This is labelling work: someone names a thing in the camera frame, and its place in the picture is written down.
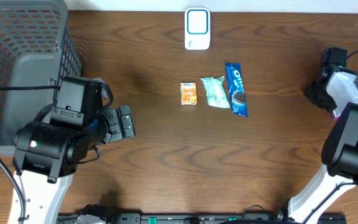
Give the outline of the orange white Kleenex tissue pack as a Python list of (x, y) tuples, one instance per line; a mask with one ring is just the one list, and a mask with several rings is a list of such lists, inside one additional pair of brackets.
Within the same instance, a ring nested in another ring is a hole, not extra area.
[(181, 105), (196, 105), (198, 102), (196, 83), (180, 83)]

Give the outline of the mint green wipes packet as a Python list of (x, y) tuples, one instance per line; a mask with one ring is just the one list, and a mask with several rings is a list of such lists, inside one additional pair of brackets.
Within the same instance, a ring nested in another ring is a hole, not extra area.
[(224, 76), (218, 78), (205, 77), (200, 78), (200, 80), (203, 82), (206, 90), (206, 98), (209, 106), (217, 108), (230, 108), (226, 91), (223, 87), (223, 82), (225, 80)]

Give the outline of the blue Oreo cookie pack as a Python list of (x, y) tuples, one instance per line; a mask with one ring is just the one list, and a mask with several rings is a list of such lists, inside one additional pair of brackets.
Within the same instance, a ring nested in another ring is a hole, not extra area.
[(246, 94), (239, 63), (226, 63), (227, 87), (234, 114), (248, 117)]

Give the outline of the red purple snack box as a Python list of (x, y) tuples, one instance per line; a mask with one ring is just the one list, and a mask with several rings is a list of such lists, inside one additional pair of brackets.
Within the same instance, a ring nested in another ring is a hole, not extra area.
[(339, 119), (348, 103), (358, 105), (358, 78), (334, 77), (327, 86), (327, 93), (334, 100), (336, 108), (331, 112), (333, 119)]

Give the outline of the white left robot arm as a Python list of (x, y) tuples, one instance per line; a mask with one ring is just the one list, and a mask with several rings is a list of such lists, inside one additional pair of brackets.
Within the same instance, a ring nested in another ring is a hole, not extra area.
[(9, 223), (55, 223), (78, 165), (97, 145), (135, 136), (129, 106), (112, 108), (103, 93), (112, 97), (100, 81), (65, 76), (58, 100), (46, 113), (18, 130), (14, 145), (13, 175), (16, 191)]

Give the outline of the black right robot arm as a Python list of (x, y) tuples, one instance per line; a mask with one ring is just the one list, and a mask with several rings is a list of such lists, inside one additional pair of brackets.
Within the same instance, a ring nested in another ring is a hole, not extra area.
[(350, 57), (345, 49), (326, 49), (319, 77), (305, 90), (305, 96), (330, 112), (336, 124), (323, 145), (319, 170), (279, 213), (282, 222), (334, 222), (323, 213), (342, 194), (358, 186), (358, 71), (347, 67)]

